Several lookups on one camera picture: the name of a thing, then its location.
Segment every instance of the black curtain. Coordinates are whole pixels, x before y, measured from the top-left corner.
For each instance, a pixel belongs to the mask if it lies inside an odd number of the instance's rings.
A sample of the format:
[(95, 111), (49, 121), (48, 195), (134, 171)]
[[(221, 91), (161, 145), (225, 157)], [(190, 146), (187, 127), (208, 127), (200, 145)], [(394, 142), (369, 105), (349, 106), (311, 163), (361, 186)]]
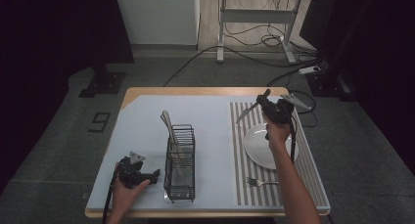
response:
[(320, 49), (326, 80), (335, 83), (346, 73), (356, 100), (412, 173), (414, 1), (336, 0)]
[(116, 0), (0, 0), (0, 191), (93, 64), (133, 63)]

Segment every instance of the white tabletop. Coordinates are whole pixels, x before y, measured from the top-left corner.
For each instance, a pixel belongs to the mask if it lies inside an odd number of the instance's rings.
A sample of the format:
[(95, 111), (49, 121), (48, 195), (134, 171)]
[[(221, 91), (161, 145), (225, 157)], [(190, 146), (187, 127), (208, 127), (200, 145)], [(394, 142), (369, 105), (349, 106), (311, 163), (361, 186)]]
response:
[[(130, 215), (163, 216), (232, 216), (284, 214), (278, 193), (275, 203), (240, 203), (235, 186), (235, 158), (230, 103), (251, 103), (256, 96), (167, 96), (142, 95), (123, 108), (97, 175), (85, 212), (99, 217), (105, 204), (115, 163), (130, 151), (146, 158), (142, 172), (161, 169), (158, 184), (149, 186), (133, 205)], [(279, 97), (269, 97), (276, 101)], [(193, 202), (172, 203), (164, 198), (163, 180), (167, 128), (160, 119), (168, 111), (173, 124), (191, 124), (196, 138), (196, 198)], [(305, 152), (310, 155), (306, 141)], [(320, 213), (328, 213), (330, 206), (324, 193), (312, 157), (310, 170), (324, 200)]]

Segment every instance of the wooden table edge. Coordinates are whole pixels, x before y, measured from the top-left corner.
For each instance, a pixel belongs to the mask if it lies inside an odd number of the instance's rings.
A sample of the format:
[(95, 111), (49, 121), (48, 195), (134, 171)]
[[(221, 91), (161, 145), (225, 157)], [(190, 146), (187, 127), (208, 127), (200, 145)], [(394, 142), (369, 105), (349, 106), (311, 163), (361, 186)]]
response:
[[(327, 216), (330, 211), (320, 212), (320, 216)], [(102, 209), (85, 208), (85, 215), (89, 218), (99, 218), (103, 215)], [(173, 210), (173, 211), (130, 211), (125, 214), (126, 217), (139, 218), (223, 218), (223, 217), (276, 217), (286, 216), (284, 212), (276, 212), (274, 210), (267, 211), (188, 211), (188, 210)]]
[(284, 87), (131, 87), (125, 92), (121, 104), (123, 110), (128, 104), (140, 95), (259, 95), (266, 89), (271, 90), (270, 95), (287, 95), (288, 90)]

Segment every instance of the utensil holder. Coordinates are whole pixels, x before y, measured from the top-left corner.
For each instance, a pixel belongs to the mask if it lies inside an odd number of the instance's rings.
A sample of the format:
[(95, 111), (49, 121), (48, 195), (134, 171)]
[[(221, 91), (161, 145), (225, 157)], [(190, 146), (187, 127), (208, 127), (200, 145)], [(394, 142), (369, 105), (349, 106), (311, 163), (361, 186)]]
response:
[(168, 138), (165, 158), (164, 189), (174, 202), (195, 198), (195, 135), (192, 125), (172, 125), (178, 145)]

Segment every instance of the gray carpet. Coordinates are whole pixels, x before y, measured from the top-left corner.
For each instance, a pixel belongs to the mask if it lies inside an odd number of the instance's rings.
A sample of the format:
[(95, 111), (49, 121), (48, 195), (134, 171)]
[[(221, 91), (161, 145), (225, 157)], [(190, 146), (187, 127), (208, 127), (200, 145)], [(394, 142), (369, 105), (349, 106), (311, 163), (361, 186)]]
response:
[[(91, 69), (69, 80), (69, 92), (49, 127), (0, 198), (1, 223), (101, 223), (84, 215), (96, 174), (114, 128), (125, 91), (131, 86), (163, 86), (188, 57), (136, 58), (135, 65), (110, 65), (127, 76), (118, 95), (78, 98), (93, 76)], [(265, 60), (274, 65), (285, 61)], [(242, 58), (197, 58), (168, 86), (265, 86), (292, 67), (269, 67)], [(310, 94), (302, 75), (274, 86)], [(306, 103), (311, 102), (298, 94)], [(305, 135), (332, 206), (341, 223), (413, 223), (415, 178), (358, 103), (314, 98), (315, 117), (300, 116)], [(97, 112), (109, 112), (104, 132), (89, 132)], [(126, 219), (124, 223), (236, 223), (233, 219)], [(278, 222), (285, 223), (284, 218)], [(271, 218), (243, 223), (271, 223)]]

